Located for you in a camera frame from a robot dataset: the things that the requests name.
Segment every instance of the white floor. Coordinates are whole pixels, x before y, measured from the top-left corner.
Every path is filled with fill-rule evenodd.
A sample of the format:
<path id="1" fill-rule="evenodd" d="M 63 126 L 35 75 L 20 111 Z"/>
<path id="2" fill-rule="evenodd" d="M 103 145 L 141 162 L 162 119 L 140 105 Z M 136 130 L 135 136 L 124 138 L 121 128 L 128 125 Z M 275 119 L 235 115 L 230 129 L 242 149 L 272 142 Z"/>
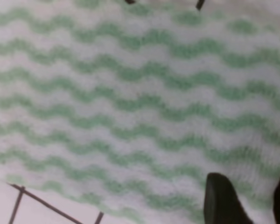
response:
<path id="1" fill-rule="evenodd" d="M 94 224 L 98 217 L 99 210 L 91 205 L 72 202 L 55 193 L 26 190 L 83 224 Z M 18 195 L 17 189 L 0 183 L 0 224 L 9 224 Z M 13 224 L 73 224 L 73 222 L 24 194 Z M 104 214 L 100 224 L 132 223 Z"/>

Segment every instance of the white and green blanket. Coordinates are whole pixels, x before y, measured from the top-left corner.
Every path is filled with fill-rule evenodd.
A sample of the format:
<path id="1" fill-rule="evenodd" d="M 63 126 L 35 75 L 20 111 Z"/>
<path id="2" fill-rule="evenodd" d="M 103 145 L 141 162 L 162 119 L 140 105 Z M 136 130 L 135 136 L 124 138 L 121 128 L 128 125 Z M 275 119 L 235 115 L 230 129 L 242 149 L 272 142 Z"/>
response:
<path id="1" fill-rule="evenodd" d="M 209 172 L 274 223 L 272 26 L 168 4 L 0 0 L 0 180 L 137 224 L 203 224 Z"/>

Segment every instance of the green wavy stripe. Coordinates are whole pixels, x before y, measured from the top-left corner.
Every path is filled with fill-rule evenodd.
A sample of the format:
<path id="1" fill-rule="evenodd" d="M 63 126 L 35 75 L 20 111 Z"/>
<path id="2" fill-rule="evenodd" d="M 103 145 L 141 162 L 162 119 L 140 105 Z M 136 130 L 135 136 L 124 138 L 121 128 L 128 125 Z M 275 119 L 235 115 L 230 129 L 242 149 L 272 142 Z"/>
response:
<path id="1" fill-rule="evenodd" d="M 158 38 L 154 38 L 154 40 L 149 40 L 148 42 L 152 43 L 157 39 Z M 146 45 L 147 43 L 145 42 L 146 41 L 140 41 L 137 43 L 134 40 L 127 40 L 125 45 L 129 45 L 130 48 L 135 47 L 136 49 Z M 56 46 L 49 52 L 42 52 L 29 42 L 20 39 L 0 44 L 0 55 L 9 55 L 17 51 L 27 53 L 31 60 L 40 64 L 50 65 L 54 64 L 58 60 L 65 60 L 73 69 L 81 73 L 89 73 L 95 69 L 93 68 L 93 62 L 77 60 L 72 52 L 65 47 Z M 193 59 L 207 54 L 218 55 L 222 59 L 222 62 L 229 67 L 236 69 L 248 68 L 259 63 L 266 63 L 275 66 L 280 70 L 280 51 L 277 49 L 259 48 L 249 55 L 242 55 L 228 52 L 223 43 L 205 38 L 189 45 L 170 46 L 169 51 L 172 56 L 184 59 Z M 108 60 L 110 58 L 109 56 L 106 58 L 106 56 L 99 55 L 98 57 L 104 58 L 104 63 L 106 64 L 112 62 Z"/>
<path id="2" fill-rule="evenodd" d="M 120 24 L 111 21 L 102 22 L 94 29 L 85 29 L 78 28 L 79 26 L 74 20 L 65 15 L 57 15 L 49 21 L 40 21 L 32 16 L 29 11 L 22 8 L 13 9 L 6 14 L 0 14 L 0 26 L 6 26 L 15 20 L 26 22 L 32 31 L 41 34 L 48 34 L 60 28 L 67 29 L 75 40 L 83 43 L 93 43 L 101 36 L 112 36 L 119 41 L 122 47 L 132 50 L 140 49 L 148 44 L 166 44 L 171 49 L 183 47 L 178 44 L 173 35 L 167 30 L 152 28 L 143 36 L 134 36 L 126 34 Z"/>
<path id="3" fill-rule="evenodd" d="M 138 180 L 128 180 L 124 183 L 120 183 L 111 178 L 107 171 L 91 166 L 86 170 L 77 170 L 72 168 L 68 161 L 65 161 L 59 157 L 48 157 L 43 161 L 37 161 L 30 157 L 29 154 L 23 151 L 8 151 L 6 153 L 0 153 L 0 163 L 7 163 L 11 160 L 20 160 L 23 165 L 31 171 L 44 172 L 48 167 L 58 167 L 67 175 L 68 178 L 83 181 L 83 180 L 100 180 L 104 188 L 110 193 L 115 195 L 124 195 L 128 192 L 134 192 L 142 195 L 148 206 L 159 210 L 186 210 L 192 219 L 196 221 L 202 220 L 201 209 L 198 208 L 194 199 L 189 198 L 186 195 L 172 194 L 169 196 L 161 196 L 154 194 L 147 185 L 146 182 Z"/>
<path id="4" fill-rule="evenodd" d="M 257 94 L 271 101 L 274 108 L 280 110 L 280 93 L 278 89 L 274 85 L 266 84 L 263 81 L 247 81 L 243 87 L 233 87 L 227 85 L 220 75 L 214 72 L 201 71 L 189 77 L 181 77 L 166 66 L 162 67 L 159 64 L 147 63 L 140 69 L 131 69 L 122 66 L 114 58 L 109 56 L 97 57 L 92 64 L 93 70 L 91 73 L 87 73 L 87 75 L 91 76 L 94 70 L 100 68 L 116 71 L 116 75 L 119 79 L 129 82 L 138 82 L 147 77 L 155 77 L 161 80 L 166 87 L 180 91 L 188 91 L 200 86 L 208 86 L 214 89 L 220 97 L 232 101 L 245 100 Z M 34 77 L 33 74 L 23 68 L 13 68 L 9 71 L 0 72 L 1 83 L 9 84 L 17 80 L 27 82 L 34 90 L 41 93 L 50 93 L 56 89 L 69 91 L 75 100 L 84 103 L 89 103 L 96 97 L 106 97 L 115 102 L 124 101 L 116 97 L 114 90 L 98 87 L 95 91 L 85 91 L 79 89 L 69 78 L 55 77 L 50 81 L 43 81 Z M 156 102 L 155 107 L 160 111 L 165 107 L 165 110 L 170 111 L 171 114 L 178 113 L 168 108 L 160 97 L 143 95 L 143 98 L 150 98 L 151 101 Z"/>
<path id="5" fill-rule="evenodd" d="M 25 166 L 27 166 L 29 169 L 35 170 L 35 171 L 39 171 L 40 169 L 43 170 L 43 169 L 45 169 L 46 166 L 59 167 L 60 169 L 65 171 L 65 173 L 67 174 L 67 176 L 69 178 L 72 178 L 72 179 L 75 179 L 78 181 L 85 180 L 85 179 L 89 180 L 89 178 L 98 178 L 98 176 L 105 175 L 105 171 L 102 170 L 101 168 L 90 168 L 90 169 L 82 170 L 82 171 L 73 171 L 72 168 L 67 167 L 67 165 L 69 164 L 68 162 L 63 161 L 57 157 L 49 157 L 46 159 L 45 162 L 44 161 L 35 162 L 33 160 L 29 160 L 29 157 L 28 157 L 28 155 L 26 155 L 26 153 L 22 153 L 21 150 L 18 150 L 16 148 L 9 149 L 8 156 L 0 153 L 0 163 L 6 163 L 7 160 L 9 160 L 10 158 L 18 158 L 18 159 L 23 160 Z M 204 189 L 205 180 L 203 179 L 203 175 L 198 173 L 198 172 L 200 172 L 199 168 L 190 167 L 190 166 L 188 166 L 188 168 L 187 168 L 186 166 L 180 166 L 179 168 L 176 168 L 175 170 L 176 170 L 175 171 L 176 176 L 172 176 L 172 178 L 178 177 L 181 175 L 186 175 L 186 172 L 193 173 L 193 170 L 195 170 L 195 172 L 197 172 L 197 174 L 195 174 L 195 175 L 191 174 L 191 177 L 192 177 L 192 179 L 194 179 L 198 182 L 198 184 L 200 185 L 200 187 L 202 189 Z M 234 179 L 234 178 L 231 178 L 231 180 L 232 180 L 233 184 L 236 186 L 237 191 L 241 194 L 244 194 L 249 199 L 249 202 L 251 202 L 254 205 L 257 205 L 259 208 L 265 208 L 265 207 L 269 206 L 270 199 L 264 198 L 263 196 L 258 197 L 255 194 L 255 191 L 253 190 L 252 186 L 249 183 L 241 182 L 238 179 Z M 124 191 L 121 188 L 121 186 L 117 186 L 117 187 L 119 189 L 117 189 L 117 188 L 115 188 L 115 189 L 117 189 L 119 192 L 116 192 L 116 193 L 120 193 L 120 192 L 122 193 Z"/>
<path id="6" fill-rule="evenodd" d="M 104 117 L 97 117 L 98 120 L 94 120 L 92 125 L 103 125 L 108 126 L 108 122 L 111 120 L 106 120 Z M 246 162 L 251 163 L 255 166 L 258 172 L 266 177 L 274 178 L 280 173 L 280 166 L 271 167 L 262 161 L 259 153 L 259 149 L 250 148 L 248 146 L 236 147 L 225 152 L 220 149 L 214 148 L 210 145 L 207 138 L 197 135 L 188 135 L 180 140 L 174 140 L 171 138 L 163 138 L 157 132 L 157 129 L 148 126 L 138 126 L 133 130 L 119 129 L 116 127 L 111 127 L 111 132 L 117 138 L 122 140 L 132 140 L 139 136 L 147 136 L 152 138 L 160 149 L 167 152 L 180 152 L 185 149 L 185 147 L 195 148 L 202 150 L 204 155 L 220 164 L 230 164 L 235 162 Z M 26 139 L 36 145 L 46 146 L 54 143 L 63 143 L 67 150 L 76 154 L 87 154 L 97 152 L 104 153 L 109 160 L 115 164 L 121 166 L 129 166 L 133 163 L 146 164 L 151 169 L 155 176 L 163 179 L 170 179 L 174 175 L 188 175 L 190 177 L 198 177 L 198 171 L 193 170 L 192 167 L 178 167 L 174 170 L 168 171 L 163 170 L 159 166 L 153 164 L 152 158 L 145 153 L 137 152 L 135 154 L 130 154 L 127 156 L 120 156 L 112 153 L 111 147 L 104 142 L 95 140 L 85 145 L 77 144 L 73 139 L 71 139 L 67 133 L 61 131 L 54 131 L 47 136 L 40 136 L 34 133 L 28 125 L 24 125 L 20 122 L 12 122 L 8 125 L 0 125 L 0 136 L 5 136 L 12 133 L 21 133 Z"/>
<path id="7" fill-rule="evenodd" d="M 268 119 L 257 114 L 247 113 L 234 119 L 221 118 L 213 113 L 211 105 L 195 103 L 189 105 L 186 109 L 172 109 L 167 107 L 166 104 L 162 102 L 162 99 L 157 96 L 142 95 L 136 100 L 127 100 L 119 98 L 113 89 L 105 87 L 97 87 L 89 95 L 83 95 L 83 93 L 81 93 L 80 97 L 79 99 L 85 103 L 91 103 L 98 98 L 106 98 L 119 110 L 126 112 L 153 108 L 156 109 L 163 118 L 176 122 L 182 122 L 189 117 L 198 116 L 208 119 L 212 127 L 226 133 L 249 127 L 258 130 L 265 141 L 280 146 L 280 131 L 274 130 L 274 127 L 272 127 Z M 23 95 L 15 94 L 6 98 L 0 97 L 1 109 L 7 109 L 18 105 L 26 108 L 33 116 L 41 119 L 61 116 L 65 117 L 73 126 L 80 128 L 106 126 L 111 130 L 114 136 L 122 139 L 134 139 L 140 135 L 147 136 L 156 140 L 158 145 L 162 148 L 181 148 L 186 146 L 188 141 L 192 141 L 189 137 L 184 137 L 180 140 L 163 138 L 160 136 L 158 128 L 145 124 L 140 124 L 128 130 L 117 127 L 110 117 L 96 116 L 93 118 L 81 118 L 75 114 L 72 107 L 67 105 L 57 104 L 44 110 L 37 108 L 31 99 Z"/>
<path id="8" fill-rule="evenodd" d="M 23 177 L 18 174 L 10 174 L 5 178 L 6 182 L 14 183 L 18 185 L 24 185 L 25 187 L 38 189 L 42 191 L 54 191 L 65 198 L 79 203 L 88 203 L 95 205 L 100 211 L 117 217 L 126 217 L 137 224 L 144 224 L 143 215 L 138 211 L 131 208 L 120 208 L 118 210 L 113 210 L 109 206 L 103 203 L 104 199 L 93 192 L 81 194 L 79 197 L 71 196 L 66 193 L 63 185 L 57 181 L 46 181 L 42 185 L 32 185 L 29 181 L 26 181 Z"/>
<path id="9" fill-rule="evenodd" d="M 250 21 L 238 19 L 227 23 L 227 29 L 235 34 L 254 35 L 258 33 L 258 28 Z"/>

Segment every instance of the chevron pattern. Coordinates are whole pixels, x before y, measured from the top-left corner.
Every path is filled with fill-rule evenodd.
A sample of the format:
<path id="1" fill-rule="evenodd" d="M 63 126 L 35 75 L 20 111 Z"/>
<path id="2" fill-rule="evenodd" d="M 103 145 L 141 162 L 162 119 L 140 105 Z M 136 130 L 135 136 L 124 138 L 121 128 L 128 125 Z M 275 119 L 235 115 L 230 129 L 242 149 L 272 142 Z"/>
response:
<path id="1" fill-rule="evenodd" d="M 0 1 L 0 179 L 138 224 L 202 224 L 209 172 L 272 223 L 277 33 L 168 4 Z"/>

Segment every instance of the floor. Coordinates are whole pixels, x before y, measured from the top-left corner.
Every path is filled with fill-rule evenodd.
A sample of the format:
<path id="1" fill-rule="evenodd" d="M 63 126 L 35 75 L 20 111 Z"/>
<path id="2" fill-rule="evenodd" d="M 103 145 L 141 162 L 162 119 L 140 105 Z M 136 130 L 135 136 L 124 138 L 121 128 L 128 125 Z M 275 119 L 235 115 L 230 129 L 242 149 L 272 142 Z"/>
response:
<path id="1" fill-rule="evenodd" d="M 0 182 L 0 224 L 132 224 L 55 193 Z"/>

